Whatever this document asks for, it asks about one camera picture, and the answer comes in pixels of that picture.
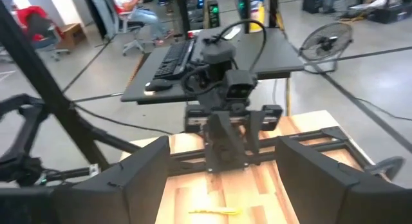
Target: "gray floor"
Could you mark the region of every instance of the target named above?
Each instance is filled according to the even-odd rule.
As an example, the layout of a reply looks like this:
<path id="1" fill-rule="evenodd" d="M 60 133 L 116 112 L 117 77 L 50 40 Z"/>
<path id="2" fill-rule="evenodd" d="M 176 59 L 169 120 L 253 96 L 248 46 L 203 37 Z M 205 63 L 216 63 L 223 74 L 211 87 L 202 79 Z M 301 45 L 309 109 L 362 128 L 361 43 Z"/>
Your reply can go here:
<path id="1" fill-rule="evenodd" d="M 239 19 L 233 0 L 218 1 L 222 26 Z M 280 0 L 280 2 L 288 36 L 296 47 L 299 47 L 306 36 L 316 28 L 333 21 L 331 16 L 302 12 L 300 0 Z M 154 5 L 148 6 L 159 12 L 163 9 Z M 163 16 L 162 18 L 165 21 L 171 19 Z M 391 25 L 369 21 L 353 24 L 355 42 L 347 49 L 344 56 L 412 46 L 411 21 L 409 19 Z M 88 41 L 78 46 L 71 55 L 63 56 L 60 62 L 53 62 L 47 56 L 42 56 L 61 88 L 65 88 L 103 48 L 102 46 L 95 48 L 96 45 L 101 44 L 95 27 L 89 26 L 87 31 Z M 142 36 L 149 37 L 148 28 L 145 28 Z M 71 99 L 80 99 L 123 92 L 141 54 L 138 50 L 132 50 L 126 57 L 121 56 L 122 45 L 130 38 L 126 35 L 116 37 L 67 90 L 66 95 Z M 339 70 L 331 76 L 355 96 L 369 100 L 397 116 L 412 117 L 412 109 L 409 109 L 412 106 L 412 99 L 408 97 L 412 93 L 409 84 L 412 83 L 409 67 L 412 63 L 411 54 L 412 50 L 409 50 L 340 61 Z M 283 80 L 263 81 L 252 94 L 251 106 L 260 107 L 274 102 L 284 106 L 283 87 Z M 19 93 L 36 95 L 15 65 L 0 64 L 0 99 Z M 82 102 L 81 105 L 100 115 L 123 122 L 163 129 L 172 133 L 183 130 L 184 103 L 136 106 L 134 103 L 121 103 L 119 98 Z M 322 77 L 303 72 L 294 73 L 292 98 L 294 114 L 328 110 L 374 161 L 390 156 L 405 157 L 407 164 L 395 183 L 412 187 L 410 176 L 412 155 Z M 375 108 L 370 108 L 412 142 L 410 134 L 412 122 L 390 118 Z M 160 135 L 152 131 L 118 126 L 84 113 L 82 115 L 96 126 L 125 140 Z M 3 118 L 0 125 L 2 141 L 0 153 L 6 151 L 13 142 L 20 125 L 21 118 L 15 113 L 10 113 Z M 104 145 L 101 145 L 101 148 L 110 162 L 119 159 L 120 151 Z M 49 168 L 65 170 L 87 166 L 85 159 L 54 117 L 50 117 L 42 125 L 33 155 L 41 156 L 44 165 Z"/>

